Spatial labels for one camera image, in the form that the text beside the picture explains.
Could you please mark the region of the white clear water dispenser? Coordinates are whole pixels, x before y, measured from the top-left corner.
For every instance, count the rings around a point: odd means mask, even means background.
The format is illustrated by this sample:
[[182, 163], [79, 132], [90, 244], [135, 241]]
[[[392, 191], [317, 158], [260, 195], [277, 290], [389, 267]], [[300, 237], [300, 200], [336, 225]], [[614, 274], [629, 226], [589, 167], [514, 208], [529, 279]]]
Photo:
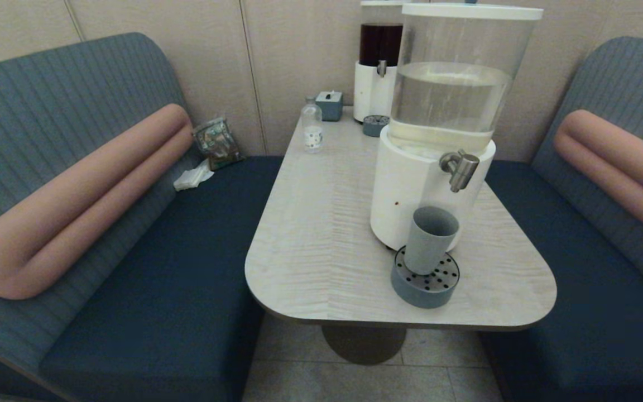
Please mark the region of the white clear water dispenser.
[[370, 224], [392, 250], [432, 206], [464, 226], [497, 152], [493, 133], [542, 8], [406, 3], [390, 122], [378, 141]]

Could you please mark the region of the grey plastic cup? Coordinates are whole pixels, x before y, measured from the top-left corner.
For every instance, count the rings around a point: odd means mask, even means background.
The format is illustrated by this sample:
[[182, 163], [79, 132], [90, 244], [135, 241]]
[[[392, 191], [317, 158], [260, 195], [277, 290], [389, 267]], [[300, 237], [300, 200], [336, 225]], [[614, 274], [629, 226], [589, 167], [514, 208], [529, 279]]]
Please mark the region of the grey plastic cup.
[[404, 251], [404, 263], [413, 273], [429, 275], [444, 257], [460, 225], [446, 209], [434, 206], [414, 211]]

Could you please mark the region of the clear plastic bottle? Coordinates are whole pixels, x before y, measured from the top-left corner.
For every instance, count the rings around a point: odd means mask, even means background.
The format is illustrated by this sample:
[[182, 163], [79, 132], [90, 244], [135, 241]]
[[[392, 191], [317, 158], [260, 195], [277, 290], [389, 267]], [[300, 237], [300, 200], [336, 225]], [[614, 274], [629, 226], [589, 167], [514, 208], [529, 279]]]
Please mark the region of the clear plastic bottle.
[[305, 105], [302, 107], [300, 119], [304, 150], [311, 154], [319, 152], [323, 142], [323, 114], [315, 102], [315, 97], [305, 97]]

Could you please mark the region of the small blue drip tray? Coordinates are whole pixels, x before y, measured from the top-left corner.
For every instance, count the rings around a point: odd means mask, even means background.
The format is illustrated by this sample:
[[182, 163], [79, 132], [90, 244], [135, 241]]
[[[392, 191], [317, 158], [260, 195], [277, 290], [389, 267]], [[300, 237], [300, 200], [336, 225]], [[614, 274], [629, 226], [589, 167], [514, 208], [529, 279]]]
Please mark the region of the small blue drip tray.
[[385, 115], [370, 115], [362, 120], [362, 133], [368, 137], [380, 137], [380, 134], [386, 125], [390, 122], [390, 117]]

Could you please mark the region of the grey-blue tissue box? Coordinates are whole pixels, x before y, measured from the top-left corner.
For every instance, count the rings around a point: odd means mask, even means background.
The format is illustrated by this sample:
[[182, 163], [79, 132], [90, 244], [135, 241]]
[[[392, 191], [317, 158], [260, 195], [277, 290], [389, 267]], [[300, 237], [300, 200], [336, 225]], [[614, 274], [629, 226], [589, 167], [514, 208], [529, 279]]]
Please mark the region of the grey-blue tissue box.
[[315, 98], [316, 106], [321, 109], [324, 122], [338, 122], [343, 114], [343, 93], [338, 91], [322, 91]]

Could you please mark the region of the green snack bag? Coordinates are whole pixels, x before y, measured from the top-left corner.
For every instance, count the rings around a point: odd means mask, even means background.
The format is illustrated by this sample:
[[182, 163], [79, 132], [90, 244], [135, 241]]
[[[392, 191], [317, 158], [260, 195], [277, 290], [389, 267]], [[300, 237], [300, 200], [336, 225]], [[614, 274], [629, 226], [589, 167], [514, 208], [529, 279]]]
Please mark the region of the green snack bag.
[[224, 116], [194, 127], [193, 138], [211, 171], [245, 160]]

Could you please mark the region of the white dark drink dispenser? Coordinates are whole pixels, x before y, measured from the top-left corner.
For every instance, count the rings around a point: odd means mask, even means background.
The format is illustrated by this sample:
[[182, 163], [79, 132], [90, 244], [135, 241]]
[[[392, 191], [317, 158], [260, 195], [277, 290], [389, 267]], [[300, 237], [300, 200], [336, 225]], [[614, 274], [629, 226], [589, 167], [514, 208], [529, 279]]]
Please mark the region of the white dark drink dispenser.
[[412, 0], [363, 0], [359, 59], [354, 76], [354, 119], [390, 116], [400, 57], [405, 3]]

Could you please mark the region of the white folded napkin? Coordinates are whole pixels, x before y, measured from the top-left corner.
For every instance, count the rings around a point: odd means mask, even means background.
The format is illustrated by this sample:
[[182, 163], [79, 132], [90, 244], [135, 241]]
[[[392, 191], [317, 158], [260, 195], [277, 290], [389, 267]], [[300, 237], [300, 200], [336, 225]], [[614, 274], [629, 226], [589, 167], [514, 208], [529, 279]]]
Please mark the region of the white folded napkin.
[[177, 192], [197, 188], [200, 183], [209, 180], [214, 175], [209, 167], [209, 160], [203, 160], [192, 170], [185, 170], [175, 181], [174, 189]]

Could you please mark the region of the large blue perforated drip tray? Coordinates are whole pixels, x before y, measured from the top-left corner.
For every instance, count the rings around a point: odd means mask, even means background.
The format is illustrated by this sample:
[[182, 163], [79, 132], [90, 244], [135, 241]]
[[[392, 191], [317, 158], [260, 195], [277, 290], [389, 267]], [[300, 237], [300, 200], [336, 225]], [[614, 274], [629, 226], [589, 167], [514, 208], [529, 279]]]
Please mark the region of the large blue perforated drip tray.
[[395, 255], [391, 268], [391, 287], [402, 300], [424, 309], [442, 307], [449, 302], [461, 279], [459, 265], [454, 257], [445, 253], [427, 275], [415, 273], [406, 266], [406, 247]]

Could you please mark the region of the blue upholstered bench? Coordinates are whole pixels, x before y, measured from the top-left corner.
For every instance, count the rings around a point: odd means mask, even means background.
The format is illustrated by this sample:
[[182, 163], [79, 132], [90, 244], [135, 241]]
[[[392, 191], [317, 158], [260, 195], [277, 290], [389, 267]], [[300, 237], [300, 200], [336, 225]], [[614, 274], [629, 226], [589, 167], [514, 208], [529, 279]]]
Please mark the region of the blue upholstered bench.
[[[1, 61], [0, 216], [168, 104], [186, 111], [141, 33]], [[48, 290], [0, 298], [0, 395], [242, 400], [265, 315], [244, 263], [282, 160], [250, 157], [177, 192], [200, 162], [192, 142]]]
[[643, 139], [643, 39], [587, 56], [531, 163], [494, 162], [486, 181], [554, 274], [552, 311], [481, 341], [505, 402], [643, 402], [643, 224], [552, 140], [586, 110]]

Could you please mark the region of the pink bolster cushion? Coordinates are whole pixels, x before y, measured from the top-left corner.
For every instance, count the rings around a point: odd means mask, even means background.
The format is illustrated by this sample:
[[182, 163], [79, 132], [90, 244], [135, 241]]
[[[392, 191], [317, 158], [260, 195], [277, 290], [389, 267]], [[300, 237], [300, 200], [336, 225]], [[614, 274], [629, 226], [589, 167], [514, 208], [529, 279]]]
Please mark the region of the pink bolster cushion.
[[569, 113], [556, 152], [643, 224], [643, 139], [586, 110]]
[[0, 216], [0, 298], [54, 285], [189, 150], [192, 124], [168, 104]]

